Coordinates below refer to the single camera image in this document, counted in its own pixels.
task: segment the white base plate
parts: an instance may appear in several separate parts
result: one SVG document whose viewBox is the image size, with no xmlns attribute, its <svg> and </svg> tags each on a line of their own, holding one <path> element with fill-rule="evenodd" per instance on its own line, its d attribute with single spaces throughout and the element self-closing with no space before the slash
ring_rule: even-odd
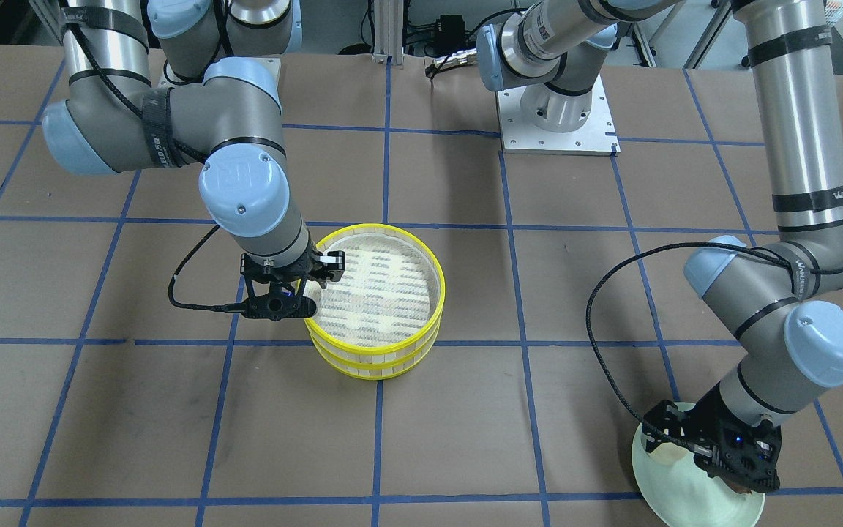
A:
<svg viewBox="0 0 843 527">
<path fill-rule="evenodd" d="M 282 72 L 282 59 L 275 58 L 275 57 L 247 57 L 255 60 L 255 62 L 262 64 L 271 73 L 272 77 L 275 77 L 275 83 L 278 83 L 278 76 Z M 174 74 L 169 72 L 168 76 L 174 78 Z M 161 78 L 158 79 L 158 86 L 168 86 L 168 81 L 165 80 L 165 74 L 161 74 Z"/>
<path fill-rule="evenodd" d="M 682 411 L 694 407 L 676 404 Z M 633 435 L 633 476 L 646 503 L 669 527 L 753 527 L 760 520 L 766 494 L 737 494 L 696 467 L 688 450 L 666 443 L 647 454 L 645 441 L 640 425 Z"/>
<path fill-rule="evenodd" d="M 594 83 L 594 106 L 588 122 L 578 130 L 565 133 L 539 129 L 522 117 L 519 100 L 525 87 L 496 93 L 499 130 L 503 150 L 519 154 L 571 154 L 572 156 L 615 156 L 620 153 L 610 104 L 603 91 L 603 81 Z"/>
</svg>

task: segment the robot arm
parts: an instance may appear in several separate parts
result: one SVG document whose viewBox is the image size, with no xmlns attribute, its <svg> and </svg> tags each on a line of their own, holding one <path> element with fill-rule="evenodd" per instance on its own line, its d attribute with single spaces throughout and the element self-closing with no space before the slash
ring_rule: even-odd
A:
<svg viewBox="0 0 843 527">
<path fill-rule="evenodd" d="M 248 26 L 251 21 L 242 17 L 267 20 L 262 27 L 279 31 L 284 41 L 274 49 L 293 45 L 297 3 L 285 1 L 278 13 L 267 7 L 282 2 L 261 2 L 268 6 L 258 11 L 251 3 L 231 3 L 234 18 L 228 28 L 239 28 L 232 39 L 235 46 L 248 48 L 248 33 L 262 29 Z M 98 0 L 70 0 L 61 6 L 70 99 L 51 104 L 44 114 L 44 135 L 54 159 L 71 173 L 84 174 L 203 162 L 201 197 L 217 224 L 245 252 L 241 273 L 249 294 L 244 303 L 214 310 L 271 320 L 312 316 L 314 302 L 304 297 L 304 281 L 299 280 L 321 286 L 340 280 L 344 255 L 315 250 L 292 200 L 274 76 L 254 59 L 225 57 L 209 67 L 201 65 L 202 83 L 152 88 L 140 3 L 110 0 L 106 6 Z M 208 28 L 211 11 L 211 0 L 150 3 L 153 27 L 161 28 L 179 75 L 194 75 L 185 57 L 197 51 L 185 51 L 185 43 L 195 41 L 179 37 Z M 251 18 L 255 13 L 258 19 Z M 175 34 L 175 27 L 183 31 Z M 218 48 L 211 44 L 203 60 L 215 58 Z M 267 284 L 269 292 L 255 296 L 253 281 Z"/>
<path fill-rule="evenodd" d="M 576 79 L 566 71 L 583 67 L 593 79 L 602 60 L 572 60 L 579 43 L 613 21 L 642 20 L 674 3 L 535 4 L 479 32 L 482 80 L 495 91 L 544 83 L 558 93 L 562 81 Z M 649 411 L 655 431 L 645 428 L 646 449 L 665 442 L 662 431 L 686 441 L 712 476 L 767 493 L 779 488 L 779 426 L 843 384 L 843 311 L 809 301 L 843 288 L 843 137 L 822 1 L 735 0 L 733 9 L 749 36 L 779 221 L 780 241 L 762 250 L 782 266 L 717 247 L 689 259 L 689 283 L 747 356 L 692 410 L 662 401 Z M 743 246 L 732 236 L 712 241 Z"/>
</svg>

